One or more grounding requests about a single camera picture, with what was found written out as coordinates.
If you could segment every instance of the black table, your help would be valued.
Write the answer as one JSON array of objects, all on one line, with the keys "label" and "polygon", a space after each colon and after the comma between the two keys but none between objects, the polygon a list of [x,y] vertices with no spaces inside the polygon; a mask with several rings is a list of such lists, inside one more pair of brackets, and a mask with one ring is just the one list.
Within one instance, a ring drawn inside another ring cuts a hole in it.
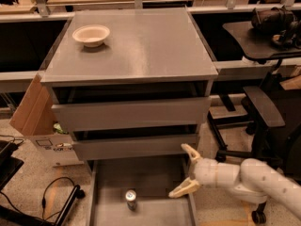
[{"label": "black table", "polygon": [[247,59],[264,62],[266,60],[301,57],[297,48],[277,48],[271,42],[273,35],[266,35],[253,28],[250,21],[223,24],[223,27],[239,43]]}]

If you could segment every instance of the cardboard flap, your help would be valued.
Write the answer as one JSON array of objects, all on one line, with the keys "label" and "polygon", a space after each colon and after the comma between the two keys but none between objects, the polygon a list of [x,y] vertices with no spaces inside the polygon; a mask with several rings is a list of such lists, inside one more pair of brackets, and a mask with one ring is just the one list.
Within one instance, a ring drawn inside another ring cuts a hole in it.
[{"label": "cardboard flap", "polygon": [[280,83],[284,89],[301,89],[301,75]]},{"label": "cardboard flap", "polygon": [[51,135],[56,121],[52,98],[35,76],[9,124],[23,136]]}]

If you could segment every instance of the floor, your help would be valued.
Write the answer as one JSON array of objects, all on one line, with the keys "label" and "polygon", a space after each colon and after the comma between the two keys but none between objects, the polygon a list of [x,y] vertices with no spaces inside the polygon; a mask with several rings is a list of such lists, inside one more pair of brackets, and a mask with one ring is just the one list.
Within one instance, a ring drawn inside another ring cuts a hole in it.
[{"label": "floor", "polygon": [[[244,113],[240,106],[236,106],[237,112]],[[214,117],[228,114],[219,103],[211,108]],[[0,134],[19,137],[20,134],[8,124],[9,115],[6,110],[0,111]],[[223,138],[231,149],[248,150],[252,137],[248,136],[244,127],[221,130]],[[200,130],[199,152],[204,157],[214,158],[217,150],[216,141],[207,123]],[[24,165],[2,190],[11,202],[22,212],[41,218],[41,199],[45,188],[58,177],[70,177],[80,185],[88,195],[90,176],[84,165],[52,167],[37,148],[26,140],[22,146],[14,152],[13,156],[22,159]],[[240,163],[239,159],[230,158],[231,163]],[[53,184],[46,193],[46,210],[44,216],[48,218],[60,210],[72,190],[68,180],[60,180]],[[198,226],[252,226],[251,212],[257,205],[241,202],[233,198],[224,189],[203,187],[194,193],[196,200]],[[84,226],[87,220],[87,198],[76,201],[65,225]],[[6,198],[0,195],[0,204],[11,208]],[[297,226],[301,221],[297,219],[284,206],[275,200],[269,199],[265,208],[268,226]],[[15,224],[4,222],[0,219],[0,225],[12,226]]]}]

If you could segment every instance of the drawer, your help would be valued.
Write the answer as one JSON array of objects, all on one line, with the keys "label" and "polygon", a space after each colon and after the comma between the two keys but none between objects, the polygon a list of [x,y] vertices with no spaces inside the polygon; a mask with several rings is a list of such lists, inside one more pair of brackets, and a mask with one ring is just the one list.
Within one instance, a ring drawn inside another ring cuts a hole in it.
[{"label": "drawer", "polygon": [[80,160],[99,160],[184,153],[182,143],[198,145],[198,136],[173,135],[74,141],[72,147]]},{"label": "drawer", "polygon": [[181,124],[206,121],[209,97],[53,105],[55,116],[65,131],[91,131]]},{"label": "drawer", "polygon": [[[168,197],[186,171],[182,155],[95,161],[86,225],[198,225],[192,194]],[[134,211],[125,200],[129,189],[136,194]]]},{"label": "drawer", "polygon": [[207,81],[54,87],[58,104],[149,101],[203,97]]}]

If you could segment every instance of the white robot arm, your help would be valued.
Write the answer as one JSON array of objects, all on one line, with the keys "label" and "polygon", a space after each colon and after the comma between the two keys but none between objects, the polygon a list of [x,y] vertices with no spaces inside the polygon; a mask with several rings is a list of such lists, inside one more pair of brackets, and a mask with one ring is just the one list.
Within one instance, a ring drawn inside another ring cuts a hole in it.
[{"label": "white robot arm", "polygon": [[186,178],[169,193],[170,198],[197,191],[201,185],[225,188],[234,197],[246,202],[263,203],[270,196],[301,219],[301,186],[266,163],[253,158],[246,159],[240,166],[218,163],[202,158],[187,144],[183,144],[182,148],[195,165],[195,179]]}]

